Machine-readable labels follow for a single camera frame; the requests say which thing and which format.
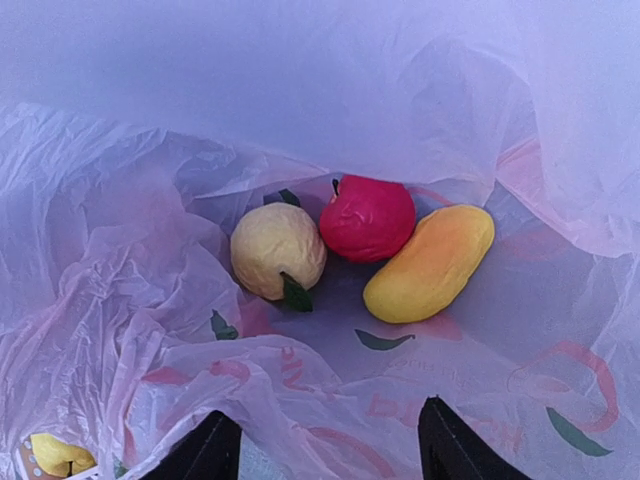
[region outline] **plastic fruit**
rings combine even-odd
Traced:
[[[449,306],[495,237],[491,216],[456,205],[423,218],[402,248],[364,289],[365,305],[387,323],[413,323]]]
[[[345,175],[320,216],[327,246],[354,263],[393,257],[416,223],[416,208],[399,183]]]
[[[75,445],[68,445],[47,433],[31,435],[33,454],[38,466],[51,476],[67,478],[96,466],[93,455]]]
[[[284,298],[282,272],[304,289],[324,270],[325,247],[316,224],[303,209],[271,203],[247,213],[231,235],[231,264],[242,285],[267,300]]]

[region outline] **translucent plastic sheet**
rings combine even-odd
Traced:
[[[639,7],[0,8],[1,478],[34,431],[134,478],[211,409],[292,478],[419,478],[434,394],[534,478],[634,478]],[[490,210],[450,309],[380,324],[336,259],[311,316],[233,283],[242,213],[334,171]]]

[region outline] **printed leaf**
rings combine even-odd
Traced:
[[[129,469],[125,467],[120,460],[117,458],[113,462],[113,476],[116,478],[123,477]]]
[[[293,193],[291,193],[290,190],[287,190],[285,188],[284,190],[280,190],[278,193],[280,194],[282,199],[285,201],[285,203],[288,203],[289,205],[294,205],[296,207],[300,206],[300,199],[296,197]]]
[[[235,340],[239,336],[238,330],[233,325],[228,325],[216,310],[211,317],[211,330],[216,335],[216,340]]]
[[[280,272],[284,280],[284,302],[298,312],[313,312],[311,295],[286,272]]]
[[[355,329],[356,335],[358,335],[358,339],[360,342],[367,348],[371,350],[391,350],[392,348],[396,348],[402,345],[407,340],[416,338],[415,335],[405,335],[400,338],[380,338],[375,335],[370,334],[369,332],[365,332],[364,330]]]
[[[580,429],[573,425],[569,420],[560,415],[556,410],[547,407],[547,415],[551,420],[551,425],[562,439],[574,448],[577,448],[585,455],[590,457],[604,457],[609,455],[613,450],[607,450],[600,444],[587,437]]]

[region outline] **yellow mango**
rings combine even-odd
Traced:
[[[455,205],[420,220],[413,236],[364,289],[371,314],[414,323],[449,306],[491,247],[495,226],[481,208]]]

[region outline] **apple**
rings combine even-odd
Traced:
[[[393,257],[407,243],[416,207],[404,185],[345,175],[333,187],[319,222],[327,247],[351,262],[373,263]]]

